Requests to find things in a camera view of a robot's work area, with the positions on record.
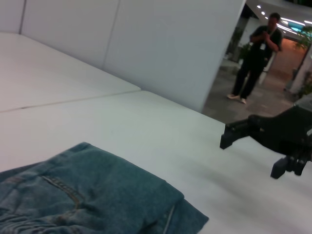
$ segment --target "black shirt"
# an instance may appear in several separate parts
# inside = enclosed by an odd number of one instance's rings
[[[267,32],[270,36],[270,40],[276,44],[279,48],[279,50],[281,50],[281,42],[283,39],[283,35],[281,33],[281,31],[279,31],[277,28],[275,29],[275,31],[272,33],[270,31],[268,31],[268,27],[267,26],[260,26],[258,27],[253,34],[251,34],[250,37],[257,37],[260,36],[263,32]],[[250,49],[250,52],[248,54],[248,59],[251,59],[254,62],[264,62],[263,65],[266,66],[272,56],[272,49],[266,44],[265,50],[261,50],[261,44],[264,43],[264,40],[262,41],[258,41],[256,43],[254,43]]]

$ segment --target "ceiling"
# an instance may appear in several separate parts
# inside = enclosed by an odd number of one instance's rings
[[[285,0],[247,0],[246,3],[263,24],[267,24],[267,19],[265,19],[266,16],[268,17],[271,13],[277,12],[283,18],[304,23],[306,26],[312,26],[312,24],[304,22],[305,20],[312,22],[312,8],[310,7],[296,5]],[[280,23],[280,25],[289,28],[283,23]],[[284,33],[285,36],[294,39],[300,38],[300,36],[294,33],[288,32],[283,29],[280,30],[286,32]]]

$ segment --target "man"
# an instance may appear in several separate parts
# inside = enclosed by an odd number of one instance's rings
[[[229,99],[239,99],[246,104],[246,99],[254,89],[263,68],[265,68],[272,56],[272,52],[281,50],[282,33],[277,29],[277,23],[280,20],[278,13],[272,13],[269,17],[267,26],[260,26],[250,36],[250,42],[253,43],[250,52],[244,59],[241,69],[237,73],[235,86],[231,94],[227,95]],[[244,85],[245,77],[249,73],[249,79]]]

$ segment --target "black pants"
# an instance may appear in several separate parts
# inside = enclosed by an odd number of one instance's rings
[[[254,61],[252,59],[245,59],[242,67],[237,73],[236,82],[232,94],[234,94],[235,96],[239,95],[244,85],[245,78],[249,73],[248,81],[240,94],[241,98],[246,99],[254,89],[254,86],[263,71],[263,68],[263,62]]]

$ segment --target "white partition wall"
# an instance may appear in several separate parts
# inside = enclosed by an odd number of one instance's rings
[[[118,0],[27,0],[22,34],[101,68]]]
[[[201,111],[244,0],[121,0],[104,70]]]
[[[18,33],[24,0],[0,0],[0,32]]]

